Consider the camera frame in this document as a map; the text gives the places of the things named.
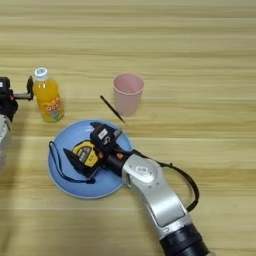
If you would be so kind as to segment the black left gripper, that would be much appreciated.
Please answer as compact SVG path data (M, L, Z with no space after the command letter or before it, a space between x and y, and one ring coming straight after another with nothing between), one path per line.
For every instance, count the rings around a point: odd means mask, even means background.
M27 93L0 94L0 114L6 116L10 121L13 121L14 115L18 110L18 100L33 100L33 84L33 78L30 76L27 80Z

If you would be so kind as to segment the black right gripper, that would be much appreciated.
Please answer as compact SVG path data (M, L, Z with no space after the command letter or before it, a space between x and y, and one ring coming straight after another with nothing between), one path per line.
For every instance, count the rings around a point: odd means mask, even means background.
M106 168L116 175L122 176L124 164L135 153L134 150L124 150L117 143L122 130L105 127L105 124L101 122L91 122L90 125L94 128L94 145L98 156L90 147L83 147L77 153L63 149L69 162L78 173L87 179L94 175L99 165L99 158Z

